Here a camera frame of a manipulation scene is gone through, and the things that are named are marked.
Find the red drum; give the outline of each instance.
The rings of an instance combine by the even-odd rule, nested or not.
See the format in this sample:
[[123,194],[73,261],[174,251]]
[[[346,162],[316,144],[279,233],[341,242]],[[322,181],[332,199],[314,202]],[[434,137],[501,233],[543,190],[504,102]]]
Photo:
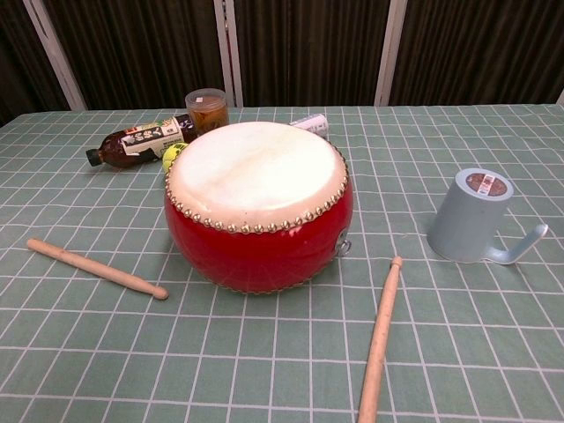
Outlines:
[[311,278],[347,245],[353,193],[344,158],[323,138],[236,123],[175,159],[165,212],[176,246],[204,276],[266,293]]

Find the dark curtain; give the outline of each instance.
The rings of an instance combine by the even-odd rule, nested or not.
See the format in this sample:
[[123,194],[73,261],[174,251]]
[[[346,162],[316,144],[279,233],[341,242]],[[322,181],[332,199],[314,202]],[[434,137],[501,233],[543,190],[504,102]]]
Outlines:
[[21,0],[0,2],[0,126],[24,113],[68,110]]
[[212,0],[44,2],[90,109],[183,108],[223,89]]
[[245,106],[374,104],[390,0],[235,0]]
[[390,105],[554,103],[562,0],[409,0]]

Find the table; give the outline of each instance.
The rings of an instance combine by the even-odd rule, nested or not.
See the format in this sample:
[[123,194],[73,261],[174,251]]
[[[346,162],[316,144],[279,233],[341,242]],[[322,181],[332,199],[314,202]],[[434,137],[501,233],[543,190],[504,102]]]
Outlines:
[[[0,422],[355,421],[382,283],[404,258],[379,422],[564,421],[564,108],[241,108],[325,113],[355,187],[352,249],[270,296],[203,280],[172,244],[159,162],[90,167],[109,133],[183,110],[50,112],[0,129]],[[456,264],[426,228],[455,173],[516,187],[497,243],[539,222],[518,265]],[[26,249],[38,237],[134,272],[167,301]]]

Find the wooden drumstick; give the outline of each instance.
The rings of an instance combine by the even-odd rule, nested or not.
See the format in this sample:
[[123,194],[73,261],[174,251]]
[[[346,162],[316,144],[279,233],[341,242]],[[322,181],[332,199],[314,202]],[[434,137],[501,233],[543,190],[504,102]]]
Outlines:
[[378,411],[378,398],[382,380],[382,367],[388,344],[391,315],[394,311],[399,270],[402,267],[402,258],[394,257],[391,261],[390,272],[384,283],[382,298],[378,306],[376,324],[372,334],[370,353],[368,355],[367,369],[364,375],[362,397],[359,408],[359,423],[375,423]]
[[45,241],[32,238],[27,241],[27,247],[33,251],[42,253],[45,256],[55,258],[55,260],[59,260],[60,262],[70,264],[71,266],[78,267],[83,271],[87,271],[96,276],[100,276],[101,278],[116,282],[116,284],[126,286],[142,293],[149,293],[157,300],[165,300],[168,298],[168,291],[162,286],[152,285],[137,276],[130,275],[124,271],[119,271],[113,267],[91,260],[90,258],[71,253],[70,251],[66,251]]

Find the tennis ball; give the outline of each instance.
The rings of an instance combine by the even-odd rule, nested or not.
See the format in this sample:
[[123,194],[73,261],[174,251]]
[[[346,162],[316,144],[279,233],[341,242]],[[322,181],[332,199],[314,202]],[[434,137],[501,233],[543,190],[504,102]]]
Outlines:
[[164,169],[165,174],[168,173],[168,169],[170,168],[170,165],[173,164],[173,160],[176,159],[176,157],[186,147],[188,147],[188,144],[186,143],[176,143],[176,144],[172,144],[170,147],[167,148],[167,150],[162,156],[162,168]]

